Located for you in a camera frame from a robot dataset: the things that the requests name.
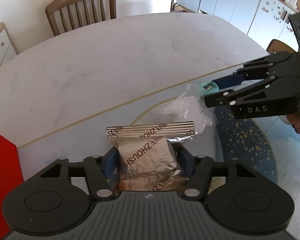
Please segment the human hand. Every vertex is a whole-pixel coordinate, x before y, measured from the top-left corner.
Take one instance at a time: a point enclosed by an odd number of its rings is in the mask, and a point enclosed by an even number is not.
[[[296,132],[300,134],[300,114],[287,114],[287,120],[293,125]]]

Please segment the red surface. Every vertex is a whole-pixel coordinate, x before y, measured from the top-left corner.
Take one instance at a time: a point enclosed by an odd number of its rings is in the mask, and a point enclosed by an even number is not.
[[[1,213],[2,201],[8,192],[22,182],[17,147],[0,135],[0,239],[9,232]]]

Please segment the chair backrest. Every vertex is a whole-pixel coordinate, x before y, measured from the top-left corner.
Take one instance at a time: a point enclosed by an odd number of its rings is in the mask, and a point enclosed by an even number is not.
[[[79,6],[78,6],[78,2],[80,2],[80,1],[83,1],[83,7],[84,7],[84,14],[85,14],[85,18],[86,18],[86,23],[87,23],[87,25],[89,25],[90,24],[90,17],[89,17],[89,13],[88,13],[88,7],[87,7],[86,0],[55,0],[46,7],[46,15],[47,15],[47,18],[49,20],[49,23],[50,23],[51,29],[53,31],[53,34],[55,36],[60,34],[56,19],[53,15],[53,13],[58,11],[58,10],[60,12],[60,17],[61,17],[61,22],[62,22],[62,25],[63,25],[63,29],[64,29],[65,32],[68,31],[68,26],[66,24],[66,20],[65,20],[63,11],[62,11],[62,8],[64,8],[64,7],[67,7],[67,10],[68,10],[71,30],[75,29],[74,19],[73,19],[71,8],[70,8],[70,5],[72,5],[72,4],[75,4],[75,10],[76,10],[77,19],[78,19],[78,25],[79,25],[79,27],[83,26],[82,25],[82,18],[81,18],[80,11],[79,11]],[[93,15],[94,23],[97,23],[98,22],[98,17],[97,17],[96,5],[95,5],[94,0],[91,0],[91,7],[92,7],[92,15]],[[109,0],[109,8],[110,8],[110,19],[116,18],[115,0]],[[105,21],[106,16],[105,16],[105,9],[104,9],[104,6],[103,6],[103,0],[100,0],[100,11],[101,11],[101,20]]]
[[[269,54],[274,54],[275,52],[279,52],[279,51],[287,51],[289,53],[295,53],[295,50],[293,48],[289,47],[287,44],[283,43],[282,41],[276,39],[270,41],[266,51]]]

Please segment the wooden chair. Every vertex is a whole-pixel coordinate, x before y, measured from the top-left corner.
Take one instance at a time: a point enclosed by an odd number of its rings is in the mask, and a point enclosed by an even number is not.
[[[68,31],[66,20],[65,20],[64,14],[62,12],[63,7],[67,7],[67,9],[68,9],[71,30],[75,29],[74,20],[73,20],[71,9],[70,9],[70,5],[72,5],[72,4],[75,4],[75,10],[76,10],[76,14],[77,14],[78,24],[79,24],[79,27],[82,27],[82,19],[81,19],[79,7],[78,7],[78,2],[80,2],[80,1],[83,1],[85,18],[86,18],[87,25],[89,25],[90,18],[89,18],[89,14],[88,14],[86,0],[55,0],[46,7],[46,15],[49,20],[49,23],[50,23],[50,26],[51,26],[54,36],[57,36],[60,34],[56,19],[53,15],[53,13],[55,11],[59,10],[63,29],[65,32]],[[97,11],[96,11],[96,5],[95,5],[94,0],[91,0],[91,6],[92,6],[92,14],[93,14],[94,23],[97,23],[98,18],[97,18]],[[110,7],[110,19],[116,18],[115,0],[109,0],[109,7]],[[102,21],[105,21],[106,17],[105,17],[105,9],[103,6],[103,0],[100,0],[100,10],[101,10],[101,19],[102,19]]]
[[[279,51],[287,51],[289,53],[295,53],[295,50],[293,48],[289,47],[287,44],[283,43],[282,41],[276,39],[270,41],[266,51],[269,54],[274,54],[275,52],[279,52]]]

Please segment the silver screw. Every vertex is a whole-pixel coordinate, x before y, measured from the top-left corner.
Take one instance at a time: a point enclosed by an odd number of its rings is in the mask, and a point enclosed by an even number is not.
[[[112,195],[112,191],[109,189],[99,189],[97,191],[98,197],[110,197]]]
[[[200,191],[195,188],[188,188],[185,190],[184,193],[188,197],[197,197],[200,195]]]

